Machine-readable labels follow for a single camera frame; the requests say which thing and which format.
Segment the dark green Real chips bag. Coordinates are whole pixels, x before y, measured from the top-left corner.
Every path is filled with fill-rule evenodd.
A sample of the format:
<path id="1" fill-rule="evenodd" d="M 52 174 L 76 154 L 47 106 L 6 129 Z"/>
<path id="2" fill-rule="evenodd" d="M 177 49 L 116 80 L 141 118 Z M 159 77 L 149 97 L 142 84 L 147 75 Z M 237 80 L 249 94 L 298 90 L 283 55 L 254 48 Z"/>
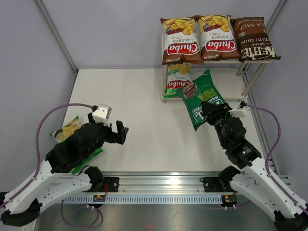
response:
<path id="1" fill-rule="evenodd" d="M 197 79 L 177 89 L 176 92 L 186 106 L 194 130 L 198 130 L 205 123 L 202 102 L 214 105 L 226 102 L 215 87 L 209 69 L 205 70 Z"/>

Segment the green Chuba bag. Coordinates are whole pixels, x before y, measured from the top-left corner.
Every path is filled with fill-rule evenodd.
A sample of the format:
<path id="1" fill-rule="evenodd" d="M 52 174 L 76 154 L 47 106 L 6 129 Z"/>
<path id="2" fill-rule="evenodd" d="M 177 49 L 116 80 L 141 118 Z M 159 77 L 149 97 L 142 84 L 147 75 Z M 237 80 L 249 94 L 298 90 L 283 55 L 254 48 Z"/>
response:
<path id="1" fill-rule="evenodd" d="M 190 63 L 171 64 L 168 66 L 164 100 L 180 97 L 177 90 L 185 87 L 192 81 L 191 67 L 192 64 Z"/>
<path id="2" fill-rule="evenodd" d="M 81 128 L 81 120 L 79 119 L 79 116 L 77 115 L 73 120 L 68 122 L 66 125 L 64 125 L 62 128 L 54 131 L 53 133 L 50 133 L 51 136 L 55 139 L 56 143 L 64 142 L 69 136 L 71 136 L 77 129 Z M 94 154 L 92 154 L 87 159 L 83 160 L 81 165 L 73 168 L 71 170 L 71 173 L 74 175 L 84 169 L 86 164 L 98 156 L 100 153 L 102 153 L 103 150 L 101 148 L 97 149 Z"/>

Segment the brown Chuba bag back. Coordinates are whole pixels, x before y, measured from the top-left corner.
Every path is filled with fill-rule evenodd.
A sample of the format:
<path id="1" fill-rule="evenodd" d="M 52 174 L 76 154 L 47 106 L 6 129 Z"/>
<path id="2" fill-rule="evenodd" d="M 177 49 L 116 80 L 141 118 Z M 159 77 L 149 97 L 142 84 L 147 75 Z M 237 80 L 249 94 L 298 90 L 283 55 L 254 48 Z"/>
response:
<path id="1" fill-rule="evenodd" d="M 231 29 L 229 15 L 197 15 L 200 48 L 204 61 L 239 59 L 240 53 Z"/>

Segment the brown chuba bag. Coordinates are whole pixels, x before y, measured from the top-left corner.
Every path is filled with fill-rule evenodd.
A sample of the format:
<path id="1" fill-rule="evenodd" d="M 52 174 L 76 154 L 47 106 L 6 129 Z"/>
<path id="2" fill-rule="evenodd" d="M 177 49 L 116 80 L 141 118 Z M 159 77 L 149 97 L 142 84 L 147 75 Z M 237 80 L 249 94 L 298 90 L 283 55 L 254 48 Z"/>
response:
<path id="1" fill-rule="evenodd" d="M 204 61 L 239 59 L 240 53 L 231 29 L 229 15 L 197 15 L 200 48 Z"/>
<path id="2" fill-rule="evenodd" d="M 195 33 L 196 19 L 194 16 L 161 18 L 160 22 L 164 30 L 162 65 L 204 63 Z"/>

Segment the brown Kettle chips bag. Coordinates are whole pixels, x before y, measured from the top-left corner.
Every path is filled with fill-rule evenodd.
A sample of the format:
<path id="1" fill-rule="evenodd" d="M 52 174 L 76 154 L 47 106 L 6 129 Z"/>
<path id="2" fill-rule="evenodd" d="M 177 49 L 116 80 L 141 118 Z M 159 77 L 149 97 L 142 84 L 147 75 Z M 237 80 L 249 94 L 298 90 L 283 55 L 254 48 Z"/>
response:
<path id="1" fill-rule="evenodd" d="M 246 60 L 279 60 L 268 37 L 264 17 L 243 17 L 231 19 L 240 62 Z"/>

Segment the brown Chuba bag front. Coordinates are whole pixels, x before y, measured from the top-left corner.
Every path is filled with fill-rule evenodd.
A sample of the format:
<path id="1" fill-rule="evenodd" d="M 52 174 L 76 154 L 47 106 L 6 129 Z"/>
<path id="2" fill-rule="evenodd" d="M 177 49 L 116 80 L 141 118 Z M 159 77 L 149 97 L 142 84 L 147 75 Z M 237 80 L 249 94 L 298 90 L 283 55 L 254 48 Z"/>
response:
<path id="1" fill-rule="evenodd" d="M 160 22 L 164 30 L 162 65 L 204 63 L 195 33 L 196 19 L 194 16 L 161 18 Z"/>

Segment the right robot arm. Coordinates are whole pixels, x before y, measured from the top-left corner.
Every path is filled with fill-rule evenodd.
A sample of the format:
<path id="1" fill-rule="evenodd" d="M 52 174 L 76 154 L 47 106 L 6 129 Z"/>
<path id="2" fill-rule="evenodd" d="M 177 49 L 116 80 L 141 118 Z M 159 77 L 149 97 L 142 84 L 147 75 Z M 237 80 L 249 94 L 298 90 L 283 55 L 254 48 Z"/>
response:
<path id="1" fill-rule="evenodd" d="M 245 138 L 246 129 L 240 118 L 234 116 L 247 104 L 241 102 L 236 110 L 227 103 L 202 102 L 201 106 L 206 122 L 214 126 L 219 143 L 233 164 L 219 173 L 219 187 L 244 195 L 272 219 L 277 230 L 306 231 L 307 202 L 270 169 L 268 160 Z"/>

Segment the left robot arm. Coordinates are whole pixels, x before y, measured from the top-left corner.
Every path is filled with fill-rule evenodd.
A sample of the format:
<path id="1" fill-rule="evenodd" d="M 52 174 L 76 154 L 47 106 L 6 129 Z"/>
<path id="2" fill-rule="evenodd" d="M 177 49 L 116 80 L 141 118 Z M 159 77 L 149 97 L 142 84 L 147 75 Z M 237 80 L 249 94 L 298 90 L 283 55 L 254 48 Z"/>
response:
<path id="1" fill-rule="evenodd" d="M 31 183 L 26 189 L 20 185 L 12 192 L 1 194 L 6 209 L 1 215 L 2 223 L 22 227 L 60 200 L 80 192 L 100 191 L 105 179 L 98 167 L 88 167 L 82 174 L 53 188 L 50 184 L 80 166 L 105 142 L 124 144 L 129 129 L 121 121 L 116 122 L 116 127 L 117 132 L 113 132 L 111 126 L 92 119 L 64 142 L 56 144 L 40 164 L 38 174 L 28 178 Z"/>

